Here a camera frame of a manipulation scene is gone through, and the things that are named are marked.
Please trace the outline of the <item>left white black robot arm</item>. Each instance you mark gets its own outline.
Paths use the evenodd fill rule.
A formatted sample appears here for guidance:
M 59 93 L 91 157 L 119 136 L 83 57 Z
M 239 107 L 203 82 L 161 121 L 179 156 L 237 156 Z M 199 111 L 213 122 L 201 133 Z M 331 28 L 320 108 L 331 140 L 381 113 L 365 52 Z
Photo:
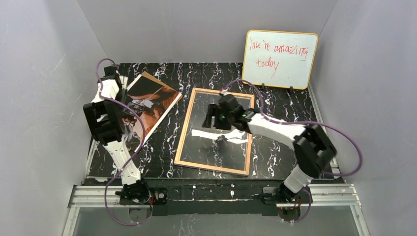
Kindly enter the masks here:
M 133 163 L 126 145 L 125 127 L 118 117 L 118 105 L 133 111 L 119 99 L 123 91 L 122 79 L 113 64 L 104 68 L 104 76 L 98 75 L 94 99 L 83 106 L 83 111 L 92 135 L 110 154 L 117 168 L 115 177 L 120 177 L 122 190 L 116 192 L 121 199 L 144 204 L 150 201 L 151 193 L 140 170 Z

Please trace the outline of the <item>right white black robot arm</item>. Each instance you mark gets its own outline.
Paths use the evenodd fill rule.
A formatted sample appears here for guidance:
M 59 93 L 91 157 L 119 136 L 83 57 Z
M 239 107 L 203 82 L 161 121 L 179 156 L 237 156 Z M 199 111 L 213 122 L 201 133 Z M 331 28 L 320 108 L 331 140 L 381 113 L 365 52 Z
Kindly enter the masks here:
M 291 124 L 266 116 L 258 109 L 245 109 L 230 93 L 209 104 L 203 128 L 231 130 L 261 135 L 278 141 L 295 152 L 297 164 L 275 188 L 265 187 L 258 195 L 264 204 L 290 203 L 313 179 L 318 178 L 337 150 L 318 124 Z

